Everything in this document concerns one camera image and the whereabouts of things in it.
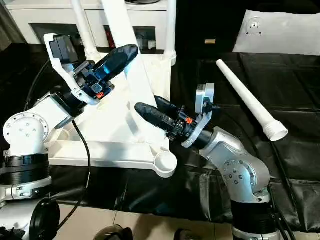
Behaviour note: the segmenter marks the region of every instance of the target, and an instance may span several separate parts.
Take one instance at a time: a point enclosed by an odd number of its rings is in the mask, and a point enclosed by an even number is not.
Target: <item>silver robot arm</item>
[[[231,199],[232,233],[235,240],[278,240],[268,185],[267,166],[249,154],[238,138],[215,127],[204,130],[212,117],[214,84],[199,85],[196,91],[196,120],[161,97],[158,108],[137,103],[135,110],[149,123],[166,131],[171,141],[194,146],[200,155],[217,167]]]

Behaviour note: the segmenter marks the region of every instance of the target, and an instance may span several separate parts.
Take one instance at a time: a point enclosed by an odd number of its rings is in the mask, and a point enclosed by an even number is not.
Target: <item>red label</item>
[[[193,119],[190,118],[190,117],[187,117],[187,118],[185,119],[185,121],[186,121],[187,124],[192,124]]]
[[[99,92],[99,93],[96,95],[96,97],[97,97],[98,99],[101,99],[104,95],[105,95],[105,94],[101,91],[101,92]]]

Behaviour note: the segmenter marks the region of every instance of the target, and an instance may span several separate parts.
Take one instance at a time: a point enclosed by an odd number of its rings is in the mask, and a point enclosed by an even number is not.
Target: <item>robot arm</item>
[[[136,45],[125,45],[97,63],[86,60],[80,64],[70,37],[46,34],[44,39],[52,67],[68,87],[47,93],[33,108],[10,117],[3,127],[10,148],[0,162],[0,227],[14,228],[23,240],[53,239],[59,224],[58,204],[45,198],[52,179],[44,142],[54,129],[83,113],[86,105],[96,105],[108,95],[115,88],[110,80],[139,52]]]
[[[184,113],[184,106],[178,108],[158,96],[158,108],[137,103],[135,110],[147,122],[165,130],[170,140],[181,142],[185,148],[193,145],[200,149],[200,155],[217,167],[231,199],[234,239],[278,240],[280,235],[271,214],[267,188],[270,181],[267,166],[227,131],[219,127],[212,132],[204,130],[212,116],[213,97],[213,83],[198,86],[196,120]]]

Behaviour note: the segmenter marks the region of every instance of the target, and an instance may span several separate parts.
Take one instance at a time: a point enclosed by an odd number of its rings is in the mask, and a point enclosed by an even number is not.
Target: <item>white cabinet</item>
[[[104,26],[108,25],[103,10],[85,10],[92,35],[97,47],[108,47]],[[164,50],[166,47],[166,11],[129,10],[128,15],[133,27],[154,27],[156,48]]]
[[[29,44],[42,43],[39,38],[45,33],[54,31],[73,36],[78,31],[70,0],[6,0],[5,2]],[[109,47],[105,31],[108,22],[101,1],[81,0],[81,5],[96,46]],[[167,7],[168,0],[147,5],[127,4],[132,26],[139,27],[140,31],[146,27],[147,31],[153,32],[146,35],[155,36],[152,40],[155,40],[158,50],[166,48]]]

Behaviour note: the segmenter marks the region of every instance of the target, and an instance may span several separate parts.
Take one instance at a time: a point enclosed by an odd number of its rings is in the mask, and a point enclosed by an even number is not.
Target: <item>white plastic pipe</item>
[[[177,0],[168,0],[166,10],[166,42],[164,56],[171,59],[171,65],[176,64],[176,14],[177,14]]]
[[[271,141],[278,141],[288,134],[286,127],[265,109],[265,107],[255,98],[255,96],[246,88],[239,78],[230,70],[230,68],[220,59],[216,61],[217,66],[228,79],[232,87],[242,98],[244,103],[253,113],[263,128],[264,134]]]
[[[138,46],[125,1],[102,0],[102,4],[115,46],[117,48],[127,44],[135,44]],[[131,93],[131,114],[141,133],[145,136],[148,143],[156,144],[163,141],[165,138],[164,132],[146,122],[134,109],[135,104],[138,102],[157,107],[140,52],[131,64],[125,68],[124,73]]]
[[[71,3],[76,17],[76,25],[84,45],[85,56],[87,60],[91,60],[97,63],[101,60],[101,56],[97,50],[93,36],[90,32],[85,11],[82,9],[80,0],[71,0]]]

